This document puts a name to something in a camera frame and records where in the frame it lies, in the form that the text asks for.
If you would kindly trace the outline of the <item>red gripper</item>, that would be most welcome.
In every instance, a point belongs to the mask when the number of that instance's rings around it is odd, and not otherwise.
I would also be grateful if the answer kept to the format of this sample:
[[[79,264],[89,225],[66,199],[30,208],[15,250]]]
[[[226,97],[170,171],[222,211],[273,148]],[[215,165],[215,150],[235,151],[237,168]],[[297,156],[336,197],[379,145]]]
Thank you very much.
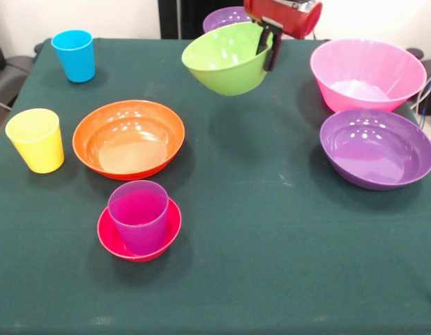
[[[292,38],[304,39],[314,30],[322,13],[321,1],[245,0],[243,7],[262,28],[256,55],[268,48],[270,26],[279,28]],[[282,33],[273,33],[272,46],[264,62],[265,71],[274,69],[281,42]]]

